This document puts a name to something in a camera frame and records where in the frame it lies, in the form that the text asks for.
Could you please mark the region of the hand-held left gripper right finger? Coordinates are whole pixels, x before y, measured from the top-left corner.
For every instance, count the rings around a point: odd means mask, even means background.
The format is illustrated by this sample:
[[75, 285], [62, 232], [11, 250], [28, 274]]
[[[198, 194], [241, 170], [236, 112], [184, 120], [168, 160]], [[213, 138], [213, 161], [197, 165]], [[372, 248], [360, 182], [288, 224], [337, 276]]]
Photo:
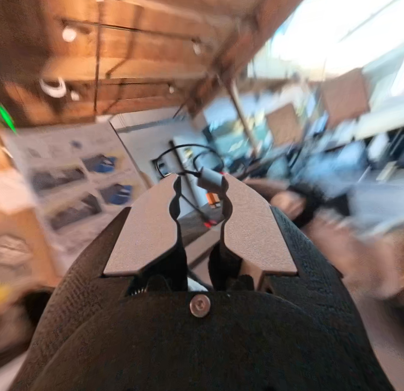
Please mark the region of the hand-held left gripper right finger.
[[298, 270], [269, 203], [231, 175], [222, 178], [225, 222], [221, 245], [240, 258], [238, 276], [261, 289], [267, 276], [296, 277]]

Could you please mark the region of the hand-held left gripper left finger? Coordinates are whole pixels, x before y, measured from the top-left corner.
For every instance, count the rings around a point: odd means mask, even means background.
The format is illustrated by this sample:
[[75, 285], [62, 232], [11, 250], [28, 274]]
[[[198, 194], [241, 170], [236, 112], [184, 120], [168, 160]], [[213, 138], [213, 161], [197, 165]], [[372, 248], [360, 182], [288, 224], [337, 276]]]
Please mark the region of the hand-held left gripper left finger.
[[181, 239], [181, 177], [170, 174], [134, 201], [104, 268], [106, 277], [143, 273]]

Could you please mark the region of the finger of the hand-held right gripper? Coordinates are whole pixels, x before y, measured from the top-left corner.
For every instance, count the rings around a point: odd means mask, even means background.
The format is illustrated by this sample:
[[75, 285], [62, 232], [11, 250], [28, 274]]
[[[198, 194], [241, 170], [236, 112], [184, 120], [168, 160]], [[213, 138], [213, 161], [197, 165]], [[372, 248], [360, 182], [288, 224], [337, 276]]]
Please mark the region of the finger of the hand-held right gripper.
[[270, 202], [274, 196], [286, 191], [286, 181], [272, 179], [245, 179], [245, 184]]

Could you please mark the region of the black usb cable orange plugs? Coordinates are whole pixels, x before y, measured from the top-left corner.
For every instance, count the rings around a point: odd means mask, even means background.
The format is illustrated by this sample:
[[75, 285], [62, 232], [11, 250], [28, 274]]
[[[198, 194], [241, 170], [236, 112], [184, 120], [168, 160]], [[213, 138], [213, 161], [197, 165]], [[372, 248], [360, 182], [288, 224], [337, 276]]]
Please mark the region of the black usb cable orange plugs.
[[[216, 156], [217, 158], [219, 158], [219, 161], [220, 161], [220, 165], [216, 166], [214, 169], [211, 169], [211, 170], [217, 171], [217, 172], [224, 175], [224, 171], [223, 171], [224, 164], [223, 164], [223, 161], [222, 161], [221, 157], [218, 154], [216, 154], [213, 150], [204, 150], [204, 151], [200, 152], [199, 154], [197, 154], [196, 156], [194, 156], [194, 158], [192, 160], [192, 166], [193, 166], [193, 168], [195, 170], [194, 176], [197, 178], [198, 175], [199, 175], [199, 173], [198, 173], [199, 170], [202, 167], [204, 167], [204, 166], [201, 166], [201, 167], [198, 168], [197, 160], [199, 158], [207, 155], [207, 154]], [[206, 198], [207, 198], [208, 204], [209, 204], [209, 206], [211, 208], [219, 208], [220, 207], [220, 200], [221, 200], [220, 194], [221, 193], [215, 194], [215, 193], [206, 192]]]

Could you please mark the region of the black usb cable red plug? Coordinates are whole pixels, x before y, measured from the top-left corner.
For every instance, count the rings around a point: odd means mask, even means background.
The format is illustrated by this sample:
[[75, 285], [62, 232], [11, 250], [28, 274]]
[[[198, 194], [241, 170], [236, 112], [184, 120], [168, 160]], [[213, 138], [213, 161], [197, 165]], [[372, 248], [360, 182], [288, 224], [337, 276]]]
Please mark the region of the black usb cable red plug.
[[155, 160], [153, 160], [153, 165], [159, 179], [163, 179], [172, 173], [164, 161], [164, 157], [169, 154], [173, 154], [176, 158], [176, 161], [180, 166], [180, 171], [176, 172], [176, 174], [184, 178], [189, 192], [192, 195], [193, 201], [190, 201], [184, 194], [181, 194], [181, 198], [195, 212], [197, 212], [206, 227], [210, 228], [217, 224], [215, 220], [208, 217], [207, 214], [200, 208], [190, 177], [198, 179], [203, 166], [198, 166], [197, 162], [199, 158], [203, 158], [206, 155], [213, 156], [214, 161], [217, 161], [215, 166], [208, 166], [207, 169], [211, 169], [219, 173], [223, 172], [225, 170], [225, 162], [223, 161], [221, 155], [215, 149], [207, 145], [198, 143], [185, 143], [177, 145], [174, 140], [170, 140], [169, 149], [162, 152]]

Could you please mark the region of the grey usb hub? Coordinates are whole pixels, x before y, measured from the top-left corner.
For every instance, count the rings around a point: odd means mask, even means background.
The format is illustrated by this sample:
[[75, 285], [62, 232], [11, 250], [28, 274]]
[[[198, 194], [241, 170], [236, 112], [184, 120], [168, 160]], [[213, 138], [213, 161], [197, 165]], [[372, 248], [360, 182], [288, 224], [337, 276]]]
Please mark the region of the grey usb hub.
[[199, 170], [196, 185], [207, 192], [219, 194], [222, 193], [223, 174], [202, 167]]

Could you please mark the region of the person's right hand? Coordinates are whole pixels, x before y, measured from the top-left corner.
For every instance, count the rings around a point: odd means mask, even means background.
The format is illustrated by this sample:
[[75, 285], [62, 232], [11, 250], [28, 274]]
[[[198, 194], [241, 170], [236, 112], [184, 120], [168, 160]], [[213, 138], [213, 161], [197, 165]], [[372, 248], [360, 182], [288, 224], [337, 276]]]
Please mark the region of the person's right hand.
[[270, 205], [276, 207], [291, 221], [296, 220], [306, 207], [306, 198], [294, 191], [281, 191], [272, 197]]

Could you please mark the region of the handwritten whiteboard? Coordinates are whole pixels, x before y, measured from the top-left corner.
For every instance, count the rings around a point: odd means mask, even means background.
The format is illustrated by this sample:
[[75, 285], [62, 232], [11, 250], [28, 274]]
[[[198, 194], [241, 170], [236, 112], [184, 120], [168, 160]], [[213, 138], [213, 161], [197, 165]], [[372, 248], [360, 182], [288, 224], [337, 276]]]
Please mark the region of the handwritten whiteboard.
[[326, 129], [335, 129], [370, 111], [368, 87], [362, 68], [353, 69], [320, 84], [320, 98], [328, 114]]
[[271, 132], [274, 147], [297, 144], [302, 140], [303, 128], [291, 103], [267, 114], [266, 124]]

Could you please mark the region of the printed instruction sheet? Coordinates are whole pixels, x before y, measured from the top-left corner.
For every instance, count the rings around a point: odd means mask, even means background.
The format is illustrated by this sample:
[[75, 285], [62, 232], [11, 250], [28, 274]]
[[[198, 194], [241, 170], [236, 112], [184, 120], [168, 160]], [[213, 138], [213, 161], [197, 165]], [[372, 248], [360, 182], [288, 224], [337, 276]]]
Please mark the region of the printed instruction sheet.
[[109, 122], [2, 131], [1, 139], [60, 256], [78, 255], [148, 190]]

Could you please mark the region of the wooden support post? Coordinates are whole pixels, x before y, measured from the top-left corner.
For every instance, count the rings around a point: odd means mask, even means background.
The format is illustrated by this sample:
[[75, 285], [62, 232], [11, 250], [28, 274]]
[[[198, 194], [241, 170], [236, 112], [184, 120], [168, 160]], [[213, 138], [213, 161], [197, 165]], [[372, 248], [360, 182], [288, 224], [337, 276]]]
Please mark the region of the wooden support post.
[[252, 155], [257, 158], [259, 151], [258, 151], [258, 145], [257, 142], [254, 138], [254, 135], [250, 129], [250, 126], [248, 124], [247, 118], [245, 116], [245, 113], [243, 111], [243, 107], [242, 107], [242, 103], [240, 101], [240, 97], [239, 97], [239, 91], [238, 91], [238, 87], [236, 84], [236, 80], [235, 78], [229, 78], [226, 82], [226, 89], [227, 92], [230, 96], [230, 99], [235, 107], [235, 110], [239, 116], [239, 119], [241, 121], [241, 124], [243, 126], [244, 129], [244, 133], [248, 139], [248, 141], [250, 142], [250, 146], [251, 146], [251, 151], [252, 151]]

